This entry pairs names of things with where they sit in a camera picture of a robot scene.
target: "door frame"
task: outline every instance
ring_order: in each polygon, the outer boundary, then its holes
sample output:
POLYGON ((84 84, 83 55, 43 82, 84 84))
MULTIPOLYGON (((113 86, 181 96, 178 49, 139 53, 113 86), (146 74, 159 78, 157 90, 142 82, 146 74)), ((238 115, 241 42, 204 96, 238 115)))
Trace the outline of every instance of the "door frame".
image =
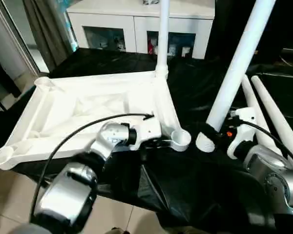
POLYGON ((15 25, 3 0, 0 0, 0 20, 28 70, 36 78, 38 78, 43 73, 40 72, 33 57, 31 56, 29 49, 22 38, 21 33, 17 29, 17 26, 15 25))

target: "white plastic part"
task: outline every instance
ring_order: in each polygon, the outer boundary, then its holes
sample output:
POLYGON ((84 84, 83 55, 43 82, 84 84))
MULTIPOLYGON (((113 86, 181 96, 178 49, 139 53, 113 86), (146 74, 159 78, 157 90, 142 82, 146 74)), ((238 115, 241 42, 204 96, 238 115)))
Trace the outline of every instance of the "white plastic part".
MULTIPOLYGON (((248 23, 234 53, 224 81, 219 89, 206 123, 219 131, 231 107, 255 49, 263 34, 275 0, 256 0, 248 23)), ((212 152, 213 142, 199 133, 196 146, 204 152, 212 152)))
POLYGON ((169 26, 169 0, 161 0, 160 31, 158 33, 158 54, 155 68, 156 77, 167 78, 167 49, 169 26))
MULTIPOLYGON (((252 107, 238 109, 232 112, 231 116, 239 116, 241 120, 256 124, 256 114, 254 108, 252 107)), ((232 159, 237 159, 237 157, 234 155, 236 147, 244 140, 253 141, 254 134, 255 129, 251 126, 241 124, 239 127, 237 127, 237 134, 228 147, 227 155, 232 159)))
MULTIPOLYGON (((158 79, 164 83, 155 80, 154 71, 37 79, 35 92, 6 144, 0 148, 0 168, 9 170, 21 162, 45 160, 68 134, 111 115, 154 114, 169 137, 181 127, 166 80, 158 79)), ((143 123, 143 117, 120 117, 113 121, 138 126, 143 123)), ((82 151, 105 123, 81 131, 60 148, 55 158, 70 157, 82 151)))
MULTIPOLYGON (((277 130, 283 144, 293 153, 293 130, 284 118, 282 112, 275 104, 273 98, 263 85, 258 76, 252 77, 252 82, 262 100, 272 123, 277 130)), ((293 160, 289 157, 289 162, 293 166, 293 160)))
POLYGON ((150 139, 159 138, 162 135, 161 124, 157 118, 149 118, 141 124, 133 127, 137 132, 137 139, 130 150, 138 150, 141 143, 150 139))
MULTIPOLYGON (((265 117, 263 115, 263 112, 260 109, 259 103, 257 101, 257 98, 255 96, 255 93, 252 89, 251 83, 247 75, 244 75, 243 77, 242 88, 243 88, 244 96, 248 106, 254 108, 255 110, 257 125, 267 130, 268 132, 270 132, 267 122, 265 120, 265 117)), ((257 129, 255 130, 255 134, 259 144, 266 146, 267 148, 271 149, 272 151, 274 151, 275 153, 279 155, 282 155, 281 151, 276 147, 271 137, 269 137, 268 135, 266 135, 265 133, 257 129)))
POLYGON ((190 142, 191 135, 184 129, 174 130, 170 135, 170 147, 175 151, 185 151, 190 142))

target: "black plastic sheet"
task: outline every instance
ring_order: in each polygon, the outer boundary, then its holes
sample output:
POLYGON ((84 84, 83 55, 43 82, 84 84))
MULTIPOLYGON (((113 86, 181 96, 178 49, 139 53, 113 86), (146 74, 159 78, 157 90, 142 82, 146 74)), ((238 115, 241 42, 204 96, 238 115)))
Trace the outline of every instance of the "black plastic sheet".
MULTIPOLYGON (((133 53, 79 49, 51 74, 51 78, 150 71, 154 57, 133 53)), ((218 61, 173 58, 168 85, 178 118, 192 135, 182 153, 170 148, 113 154, 98 193, 158 212, 163 226, 187 226, 215 233, 271 231, 273 217, 263 189, 237 160, 221 150, 200 152, 195 139, 216 97, 226 66, 218 61)), ((293 68, 252 65, 293 128, 293 68)), ((6 142, 33 89, 0 117, 0 147, 6 142)), ((232 108, 246 107, 239 90, 232 108)), ((47 178, 54 178, 69 158, 53 160, 47 178)), ((21 163, 13 170, 37 180, 43 161, 21 163)))

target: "white pipe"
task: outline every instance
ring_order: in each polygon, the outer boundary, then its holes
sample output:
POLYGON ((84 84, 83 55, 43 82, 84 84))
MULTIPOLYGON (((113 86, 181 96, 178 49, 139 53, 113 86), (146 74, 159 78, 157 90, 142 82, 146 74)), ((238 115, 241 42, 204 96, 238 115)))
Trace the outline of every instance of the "white pipe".
MULTIPOLYGON (((242 88, 243 88, 244 96, 248 106, 254 108, 255 110, 257 125, 267 130, 268 132, 270 132, 267 122, 265 120, 265 117, 263 115, 263 112, 260 109, 259 103, 257 101, 257 98, 255 96, 255 93, 252 89, 251 83, 247 75, 244 75, 243 77, 242 88)), ((271 137, 269 137, 262 131, 259 131, 258 129, 256 129, 255 134, 259 144, 266 146, 267 148, 271 149, 272 151, 276 152, 279 155, 282 155, 281 151, 279 150, 279 148, 276 147, 271 137)))
MULTIPOLYGON (((248 23, 206 121, 216 131, 220 130, 228 114, 243 75, 263 34, 275 1, 256 0, 255 2, 248 23)), ((204 152, 212 152, 215 148, 213 142, 202 133, 196 139, 196 146, 204 152)))
POLYGON ((262 81, 257 77, 252 77, 252 82, 257 90, 260 99, 262 100, 272 123, 277 130, 282 143, 293 153, 293 130, 284 118, 282 112, 275 104, 273 98, 263 85, 262 81))
POLYGON ((156 77, 167 77, 167 48, 169 26, 169 0, 161 0, 160 31, 158 33, 158 54, 156 65, 156 77))

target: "gray curtain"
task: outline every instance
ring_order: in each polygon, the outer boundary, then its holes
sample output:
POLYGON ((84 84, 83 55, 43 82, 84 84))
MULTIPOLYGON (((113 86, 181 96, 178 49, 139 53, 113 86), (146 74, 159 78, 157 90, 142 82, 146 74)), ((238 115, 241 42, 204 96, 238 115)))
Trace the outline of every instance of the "gray curtain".
POLYGON ((47 0, 23 0, 27 18, 38 49, 52 71, 71 53, 72 48, 64 32, 64 25, 47 0))

